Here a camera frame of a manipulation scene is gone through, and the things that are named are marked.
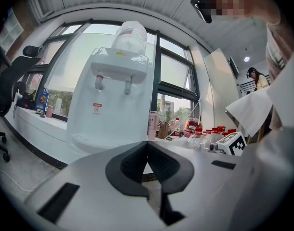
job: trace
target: book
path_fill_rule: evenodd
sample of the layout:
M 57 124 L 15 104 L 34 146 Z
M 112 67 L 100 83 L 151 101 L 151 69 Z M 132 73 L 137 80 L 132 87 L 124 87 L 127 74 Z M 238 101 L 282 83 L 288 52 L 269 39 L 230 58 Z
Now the book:
M 39 94 L 37 103 L 36 103 L 36 114 L 45 115 L 46 105 L 49 99 L 49 93 L 42 91 Z

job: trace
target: red bottle cap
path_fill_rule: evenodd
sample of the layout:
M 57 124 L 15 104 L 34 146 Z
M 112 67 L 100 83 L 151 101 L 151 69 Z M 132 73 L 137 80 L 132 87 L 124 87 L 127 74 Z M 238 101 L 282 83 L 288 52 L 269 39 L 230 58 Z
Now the red bottle cap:
M 230 133 L 235 133 L 237 130 L 236 129 L 229 129 L 227 132 L 228 132 L 228 134 L 230 134 Z

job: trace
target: dispenser spout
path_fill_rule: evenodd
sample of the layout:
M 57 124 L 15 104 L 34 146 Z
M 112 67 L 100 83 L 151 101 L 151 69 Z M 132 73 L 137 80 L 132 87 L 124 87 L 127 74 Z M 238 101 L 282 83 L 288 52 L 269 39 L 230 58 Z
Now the dispenser spout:
M 135 75 L 130 76 L 130 80 L 126 80 L 123 93 L 129 95 L 131 93 L 132 79 Z
M 104 85 L 102 84 L 102 81 L 103 81 L 103 76 L 98 74 L 97 77 L 95 78 L 95 84 L 94 84 L 94 87 L 96 89 L 99 89 L 99 90 L 103 90 L 104 89 Z

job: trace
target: floor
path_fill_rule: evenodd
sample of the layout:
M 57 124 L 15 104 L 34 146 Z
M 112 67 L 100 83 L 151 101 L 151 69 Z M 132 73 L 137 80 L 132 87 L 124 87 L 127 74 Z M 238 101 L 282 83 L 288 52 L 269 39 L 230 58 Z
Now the floor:
M 0 170 L 7 173 L 18 185 L 19 188 L 7 175 L 0 172 L 0 186 L 3 190 L 21 201 L 24 201 L 32 190 L 40 184 L 57 174 L 60 170 L 45 163 L 43 160 L 30 152 L 8 129 L 0 118 L 0 131 L 6 133 L 7 143 L 5 147 L 9 150 L 11 160 L 6 163 L 3 152 L 0 151 Z M 156 213 L 160 212 L 161 185 L 156 181 L 143 182 L 143 186 L 149 190 L 149 204 Z

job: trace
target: woman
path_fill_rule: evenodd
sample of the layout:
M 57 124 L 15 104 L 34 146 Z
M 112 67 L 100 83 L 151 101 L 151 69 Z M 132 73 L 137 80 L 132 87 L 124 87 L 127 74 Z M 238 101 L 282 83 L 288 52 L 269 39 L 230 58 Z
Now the woman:
M 257 90 L 260 90 L 262 88 L 268 87 L 269 83 L 266 77 L 258 72 L 255 68 L 250 67 L 247 73 L 247 76 L 251 77 L 255 81 L 255 85 L 257 87 Z

